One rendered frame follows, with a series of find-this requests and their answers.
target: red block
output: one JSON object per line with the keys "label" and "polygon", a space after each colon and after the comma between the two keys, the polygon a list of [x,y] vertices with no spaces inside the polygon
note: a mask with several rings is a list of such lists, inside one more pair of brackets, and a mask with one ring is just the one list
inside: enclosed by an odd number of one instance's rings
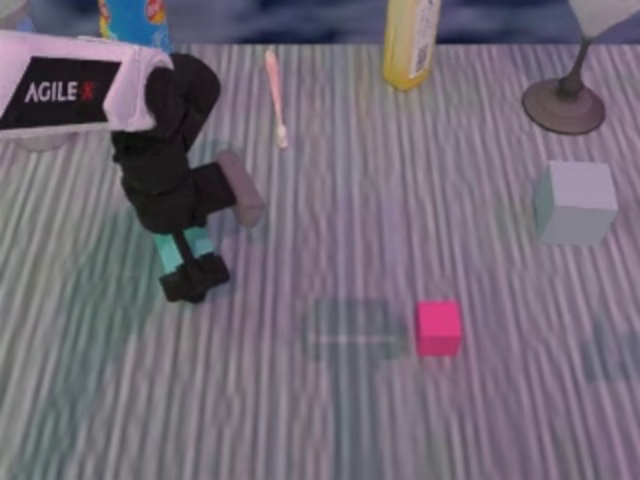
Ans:
{"label": "red block", "polygon": [[462,342],[460,309],[453,301],[419,302],[416,312],[418,355],[449,357]]}

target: agile x logo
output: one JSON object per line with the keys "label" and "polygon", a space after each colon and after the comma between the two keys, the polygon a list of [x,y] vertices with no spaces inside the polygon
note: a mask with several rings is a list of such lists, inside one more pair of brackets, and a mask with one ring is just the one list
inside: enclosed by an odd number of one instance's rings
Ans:
{"label": "agile x logo", "polygon": [[0,130],[106,122],[103,103],[119,69],[119,62],[33,57],[0,112]]}

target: dark background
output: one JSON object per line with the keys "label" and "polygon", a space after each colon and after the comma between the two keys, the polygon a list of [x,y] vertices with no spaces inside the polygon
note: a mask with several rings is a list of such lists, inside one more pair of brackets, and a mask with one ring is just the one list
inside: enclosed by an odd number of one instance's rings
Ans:
{"label": "dark background", "polygon": [[[165,0],[171,34],[187,43],[381,43],[387,0]],[[573,43],[567,0],[443,0],[440,42]],[[97,0],[32,0],[45,33],[94,34]],[[640,16],[601,42],[640,41]]]}

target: toothbrush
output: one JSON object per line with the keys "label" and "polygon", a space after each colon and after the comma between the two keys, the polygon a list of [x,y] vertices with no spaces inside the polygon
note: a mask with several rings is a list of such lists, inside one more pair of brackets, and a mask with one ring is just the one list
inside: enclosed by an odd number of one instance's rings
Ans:
{"label": "toothbrush", "polygon": [[287,148],[289,140],[287,138],[287,127],[282,120],[282,97],[280,95],[280,72],[278,60],[273,48],[269,48],[265,54],[265,64],[269,75],[269,85],[271,87],[271,98],[276,112],[276,141],[280,148]]}

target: wooden table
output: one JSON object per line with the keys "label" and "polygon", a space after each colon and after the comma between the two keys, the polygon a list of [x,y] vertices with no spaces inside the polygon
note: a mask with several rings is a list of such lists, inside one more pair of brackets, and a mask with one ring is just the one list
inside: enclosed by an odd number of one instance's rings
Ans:
{"label": "wooden table", "polygon": [[[0,145],[0,478],[635,478],[639,47],[593,48],[608,119],[577,138],[520,107],[575,47],[441,47],[406,94],[379,47],[281,47],[284,151],[264,47],[185,50],[224,89],[192,161],[241,153],[267,218],[214,216],[232,283],[168,305],[106,135]],[[536,240],[552,159],[612,167],[601,245]],[[442,298],[463,349],[421,360],[415,303]]]}

